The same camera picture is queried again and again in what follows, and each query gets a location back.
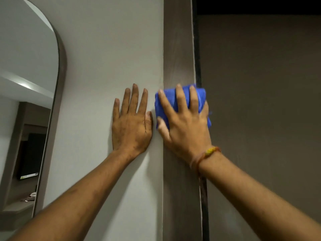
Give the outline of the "person's right hand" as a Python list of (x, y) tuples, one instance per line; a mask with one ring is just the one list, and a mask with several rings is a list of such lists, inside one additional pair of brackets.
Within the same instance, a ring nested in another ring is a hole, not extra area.
[(212, 147), (207, 121), (198, 114), (195, 87), (190, 87), (189, 113), (175, 112), (162, 89), (158, 95), (170, 123), (171, 144), (165, 145), (189, 165), (195, 156)]

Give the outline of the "person's left hand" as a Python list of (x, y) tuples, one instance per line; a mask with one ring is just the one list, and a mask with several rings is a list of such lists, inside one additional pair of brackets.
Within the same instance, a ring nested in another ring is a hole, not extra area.
[(126, 88), (122, 104), (119, 104), (119, 119), (111, 125), (113, 151), (123, 154), (129, 162), (145, 152), (152, 139), (152, 135), (145, 132), (148, 91), (143, 89), (135, 114), (128, 113), (131, 95), (132, 89)]

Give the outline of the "blue cleaning cloth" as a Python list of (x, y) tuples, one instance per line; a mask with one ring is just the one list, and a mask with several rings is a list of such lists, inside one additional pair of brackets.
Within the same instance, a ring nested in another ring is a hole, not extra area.
[[(206, 102), (206, 90), (204, 88), (197, 88), (196, 84), (186, 85), (182, 87), (183, 93), (185, 95), (186, 105), (187, 108), (190, 110), (190, 87), (195, 87), (197, 98), (198, 98), (198, 114), (200, 114), (204, 108), (205, 102)], [(177, 101), (177, 95), (176, 95), (176, 89), (170, 88), (165, 89), (164, 94), (173, 108), (175, 112), (179, 112), (179, 105)], [(163, 106), (161, 104), (160, 98), (158, 93), (155, 94), (155, 115), (156, 117), (161, 117), (167, 127), (167, 129), (170, 129), (170, 123), (168, 120), (168, 117), (166, 115), (166, 112), (163, 109)]]

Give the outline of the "person's left forearm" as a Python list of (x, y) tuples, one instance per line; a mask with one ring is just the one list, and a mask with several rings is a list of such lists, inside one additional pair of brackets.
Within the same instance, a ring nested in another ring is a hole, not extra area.
[(123, 171), (140, 154), (112, 151), (7, 241), (83, 241)]

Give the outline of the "person's right forearm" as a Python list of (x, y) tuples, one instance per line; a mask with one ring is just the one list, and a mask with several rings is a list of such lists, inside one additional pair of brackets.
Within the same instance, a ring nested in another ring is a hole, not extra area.
[(321, 225), (276, 195), (222, 153), (199, 164), (262, 241), (321, 241)]

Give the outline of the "orange thread wristband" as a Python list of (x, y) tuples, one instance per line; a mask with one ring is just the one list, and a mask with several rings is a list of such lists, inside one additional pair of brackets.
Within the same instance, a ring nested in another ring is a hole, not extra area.
[(194, 172), (196, 172), (197, 174), (199, 174), (199, 164), (209, 158), (212, 154), (214, 154), (215, 152), (220, 152), (221, 153), (221, 149), (217, 146), (212, 146), (210, 148), (208, 148), (207, 150), (201, 152), (200, 154), (198, 154), (197, 156), (195, 156), (189, 166), (190, 169), (193, 170)]

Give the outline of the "brown door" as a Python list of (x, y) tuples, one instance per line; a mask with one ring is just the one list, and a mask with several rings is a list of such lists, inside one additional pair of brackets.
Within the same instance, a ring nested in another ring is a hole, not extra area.
[(211, 140), (321, 223), (321, 15), (198, 17)]

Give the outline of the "brown wooden door frame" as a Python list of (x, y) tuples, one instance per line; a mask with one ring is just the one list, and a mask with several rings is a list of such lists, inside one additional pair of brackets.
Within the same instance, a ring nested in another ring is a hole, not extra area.
[(207, 184), (191, 169), (190, 160), (182, 159), (177, 146), (186, 146), (185, 126), (192, 114), (187, 108), (189, 89), (184, 96), (181, 87), (201, 87), (199, 37), (196, 0), (164, 0), (163, 85), (179, 85), (178, 106), (165, 105), (170, 137), (174, 147), (164, 140), (163, 149), (163, 241), (209, 241)]

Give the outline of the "arched wall mirror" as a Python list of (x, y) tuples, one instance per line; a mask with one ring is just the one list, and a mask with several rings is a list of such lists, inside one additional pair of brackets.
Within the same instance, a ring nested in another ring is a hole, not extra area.
[(66, 52), (30, 0), (0, 0), (0, 237), (42, 209)]

